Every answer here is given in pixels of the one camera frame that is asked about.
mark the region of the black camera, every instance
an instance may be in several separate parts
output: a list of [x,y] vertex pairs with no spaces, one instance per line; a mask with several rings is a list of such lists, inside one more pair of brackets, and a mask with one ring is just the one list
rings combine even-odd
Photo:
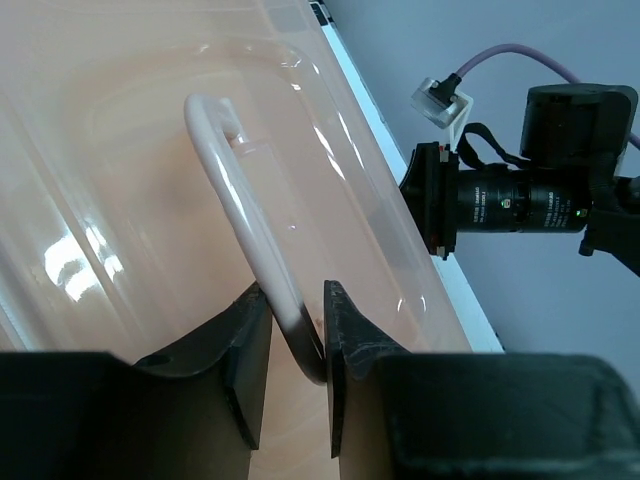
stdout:
[[[521,157],[483,124],[466,125],[453,153],[419,144],[400,185],[432,255],[455,251],[456,233],[579,232],[579,252],[606,251],[640,275],[640,181],[617,177],[638,103],[627,86],[549,85],[529,90]],[[502,159],[486,164],[475,134]],[[460,170],[460,162],[469,169]]]

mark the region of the clear plastic container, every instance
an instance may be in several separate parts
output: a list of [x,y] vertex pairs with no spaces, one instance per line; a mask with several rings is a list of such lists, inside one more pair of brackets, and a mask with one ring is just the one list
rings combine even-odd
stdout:
[[[254,281],[186,132],[229,98],[236,156],[314,321],[343,283],[410,349],[468,343],[305,0],[0,5],[0,348],[133,362]],[[326,391],[274,329],[251,478],[338,478]]]

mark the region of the gray wall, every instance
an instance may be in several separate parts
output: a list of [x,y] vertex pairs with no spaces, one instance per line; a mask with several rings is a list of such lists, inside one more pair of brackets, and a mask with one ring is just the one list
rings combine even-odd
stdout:
[[[586,81],[640,88],[636,0],[325,1],[406,158],[416,143],[440,138],[409,104],[416,86],[497,43],[539,48]],[[462,90],[476,102],[471,120],[518,153],[527,89],[559,81],[507,54],[473,70]],[[622,174],[640,175],[632,147]],[[458,238],[458,260],[507,349],[595,354],[640,392],[640,279],[606,254],[580,257],[580,235]]]

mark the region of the camera lens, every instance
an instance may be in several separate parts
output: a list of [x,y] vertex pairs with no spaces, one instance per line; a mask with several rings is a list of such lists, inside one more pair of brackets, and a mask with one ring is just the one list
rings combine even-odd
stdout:
[[460,171],[458,231],[579,232],[591,198],[578,175],[544,169]]

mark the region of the white handle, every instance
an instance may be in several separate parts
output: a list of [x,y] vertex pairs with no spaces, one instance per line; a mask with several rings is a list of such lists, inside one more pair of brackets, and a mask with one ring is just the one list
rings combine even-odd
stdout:
[[304,374],[326,381],[324,350],[300,289],[256,201],[230,142],[246,140],[231,101],[193,94],[184,104],[187,130],[251,270]]

